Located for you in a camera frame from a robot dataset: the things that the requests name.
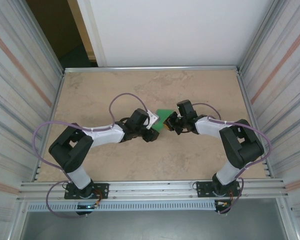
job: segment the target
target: corrugated metal wall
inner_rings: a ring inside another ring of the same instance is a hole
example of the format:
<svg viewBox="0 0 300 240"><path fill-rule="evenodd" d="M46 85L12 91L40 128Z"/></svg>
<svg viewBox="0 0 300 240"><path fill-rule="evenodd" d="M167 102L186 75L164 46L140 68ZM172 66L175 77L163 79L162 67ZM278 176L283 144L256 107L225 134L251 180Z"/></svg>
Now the corrugated metal wall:
<svg viewBox="0 0 300 240"><path fill-rule="evenodd" d="M273 144L273 175L283 178L300 226L300 0L285 1L242 76L260 129Z"/></svg>
<svg viewBox="0 0 300 240"><path fill-rule="evenodd" d="M0 239L9 234L20 183L32 180L32 133L49 119L61 79L24 2L0 0Z"/></svg>

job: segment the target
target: aluminum frame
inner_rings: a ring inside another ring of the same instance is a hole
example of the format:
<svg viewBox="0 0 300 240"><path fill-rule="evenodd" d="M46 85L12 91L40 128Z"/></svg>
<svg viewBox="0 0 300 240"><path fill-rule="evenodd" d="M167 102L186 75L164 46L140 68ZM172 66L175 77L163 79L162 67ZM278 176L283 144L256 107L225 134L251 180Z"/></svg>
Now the aluminum frame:
<svg viewBox="0 0 300 240"><path fill-rule="evenodd" d="M60 98L60 95L61 95L61 90L62 90L62 87L64 85L64 82L65 82L65 76L63 75L63 77L62 77L62 79L59 83L57 92L56 92L56 96L55 96L54 103L53 103L53 106L52 106L52 111L51 111L51 114L50 114L50 117L49 117L48 121L53 121L53 119L55 118L55 114L56 114L56 111L57 111L57 106L58 106L58 102L59 102L59 98ZM43 140L42 140L42 145L40 147L40 152L39 152L39 155L41 157L43 157L44 154L45 154L45 150L46 150L46 147L47 147L47 144L48 144L48 138L49 138L49 134L50 134L50 131L51 131L51 127L52 127L52 125L49 124L47 126L46 130L45 130L44 137L43 137ZM32 173L32 182L37 180L38 174L40 172L41 164L42 164L42 162L38 159L36 168L34 169L34 171Z"/></svg>
<svg viewBox="0 0 300 240"><path fill-rule="evenodd" d="M300 228L292 213L292 209L289 209L287 198L277 198L276 203L281 215L285 233L289 240L300 240Z"/></svg>
<svg viewBox="0 0 300 240"><path fill-rule="evenodd" d="M129 72L129 71L202 71L202 70L237 70L235 65L205 65L205 66L117 66L117 67L78 67L66 68L64 73L94 73L94 72Z"/></svg>
<svg viewBox="0 0 300 240"><path fill-rule="evenodd" d="M98 181L109 183L109 201L173 201L173 200L220 200L224 197L199 198L193 188L195 182L206 180L172 180L172 181ZM55 182L24 182L21 185L17 203L45 202L50 187ZM62 185L54 187L49 195L49 202L91 202L91 199L64 199ZM282 179L249 178L244 181L243 199L287 198L288 194Z"/></svg>
<svg viewBox="0 0 300 240"><path fill-rule="evenodd" d="M243 100L254 127L258 128L258 124L254 117L253 110L250 105L245 87L243 85L242 77L239 74L237 67L233 65L227 66L147 66L147 67L99 67L99 68L66 68L65 73L80 73L80 72L126 72L126 71L202 71L202 70L235 70L238 84L243 96ZM58 100L61 94L62 86L64 83L64 77L60 83L56 100L51 113L51 119L53 119L58 105ZM47 128L46 136L49 136L50 127ZM48 137L45 137L45 142L42 145L40 153L44 153L47 146ZM264 170L267 174L269 166L263 163ZM192 184L196 180L174 180L174 181L113 181L110 183L108 199L104 199L105 202L117 202L117 201L198 201L202 200L217 200L218 197L211 198L198 198L197 192L192 188ZM24 182L21 184L20 194L17 198L17 210L15 213L15 222L11 230L9 239L19 239L22 233L23 226L25 224L26 215L29 205L31 203L42 203L46 199L48 189L55 182ZM242 199L264 199L275 198L277 202L282 201L288 197L285 189L285 185L282 179L277 178L254 178L245 179L245 186L242 192ZM56 186L49 196L50 203L74 203L74 202L89 202L89 200L65 200L64 189L61 185ZM281 214L284 226L286 227L287 235L294 235L295 226L292 220L285 220L288 215Z"/></svg>

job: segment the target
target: orange stripe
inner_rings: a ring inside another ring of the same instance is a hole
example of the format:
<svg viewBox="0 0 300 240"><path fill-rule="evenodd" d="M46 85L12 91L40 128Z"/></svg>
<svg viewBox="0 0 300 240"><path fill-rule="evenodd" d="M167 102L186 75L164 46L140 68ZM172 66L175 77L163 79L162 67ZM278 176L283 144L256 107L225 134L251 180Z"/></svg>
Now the orange stripe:
<svg viewBox="0 0 300 240"><path fill-rule="evenodd" d="M9 185L5 185L3 183L0 182L0 191L1 192L6 192L9 194L14 194L14 195L18 195L19 194L19 189L9 186Z"/></svg>
<svg viewBox="0 0 300 240"><path fill-rule="evenodd" d="M19 70L19 72L25 77L25 79L27 79L28 82L32 85L32 87L37 91L37 93L40 95L40 97L43 98L43 100L46 102L46 104L48 104L49 107L51 107L52 103L49 100L49 98L39 88L39 86L35 83L35 81L32 79L30 74L26 71L26 69L22 66L22 64L18 61L18 59L13 55L13 53L9 50L9 48L5 45L5 43L2 41L1 38L0 38L0 48L8 56L8 58L11 60L11 62L16 66L16 68Z"/></svg>
<svg viewBox="0 0 300 240"><path fill-rule="evenodd" d="M287 185L285 185L285 189L288 191L288 192L291 192L291 191L295 191L297 189L300 189L300 180L298 181L294 181L292 183L289 183Z"/></svg>
<svg viewBox="0 0 300 240"><path fill-rule="evenodd" d="M270 83L270 81L274 78L274 76L278 73L278 71L281 69L283 64L288 60L288 58L295 52L295 50L299 47L300 45L300 34L296 38L296 40L293 42L289 50L286 52L284 57L281 59L281 61L277 64L277 66L273 69L273 71L270 73L270 75L267 77L265 82L262 84L262 86L259 88L259 90L256 92L254 97L251 99L251 103L254 104L256 99L259 97L261 92L266 88L266 86Z"/></svg>

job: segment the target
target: white wall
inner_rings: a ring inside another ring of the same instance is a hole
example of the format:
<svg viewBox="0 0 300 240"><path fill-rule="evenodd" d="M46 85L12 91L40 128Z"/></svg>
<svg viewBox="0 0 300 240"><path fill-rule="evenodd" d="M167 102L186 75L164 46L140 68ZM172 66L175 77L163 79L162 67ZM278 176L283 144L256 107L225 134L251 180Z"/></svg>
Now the white wall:
<svg viewBox="0 0 300 240"><path fill-rule="evenodd" d="M273 0L78 0L97 62L237 65Z"/></svg>

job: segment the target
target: black bracket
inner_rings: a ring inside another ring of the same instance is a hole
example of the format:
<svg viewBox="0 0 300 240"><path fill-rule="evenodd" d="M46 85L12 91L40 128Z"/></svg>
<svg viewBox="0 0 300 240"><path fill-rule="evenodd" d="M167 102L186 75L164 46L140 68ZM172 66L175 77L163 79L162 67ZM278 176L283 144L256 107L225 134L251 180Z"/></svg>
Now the black bracket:
<svg viewBox="0 0 300 240"><path fill-rule="evenodd" d="M250 126L247 120L241 119L236 123ZM219 131L225 155L228 161L237 169L254 162L264 154L265 150L255 132L242 126L229 126Z"/></svg>
<svg viewBox="0 0 300 240"><path fill-rule="evenodd" d="M163 124L168 128L169 131L175 131L178 135L189 132L198 134L195 123L199 119L205 117L205 115L198 116L189 100L183 100L178 102L176 105L179 109L180 115L174 111L172 114L170 114L170 116L168 116Z"/></svg>
<svg viewBox="0 0 300 240"><path fill-rule="evenodd" d="M196 182L196 193L198 198L212 198L212 197L225 197L230 198L230 192L233 197L237 197L240 192L240 185L238 181L234 181L233 184L228 188L228 191L223 195L217 195L213 187L212 181L197 181Z"/></svg>
<svg viewBox="0 0 300 240"><path fill-rule="evenodd" d="M93 142L82 130L68 126L48 151L66 173L72 173L81 166Z"/></svg>
<svg viewBox="0 0 300 240"><path fill-rule="evenodd" d="M109 194L109 183L93 183L92 185L92 193L90 196L83 198L80 197L79 189L76 187L76 185L72 183L68 183L65 187L65 193L64 193L64 199L99 199L100 196L98 196L94 190L99 190L102 194L102 199L107 199Z"/></svg>
<svg viewBox="0 0 300 240"><path fill-rule="evenodd" d="M130 117L124 117L120 121L116 121L115 124L119 125L124 132L124 136L120 143L137 137L142 137L147 143L155 141L159 136L159 132L152 127L147 129L147 126L144 125L144 122L147 119L149 123L149 114L143 109L138 108Z"/></svg>

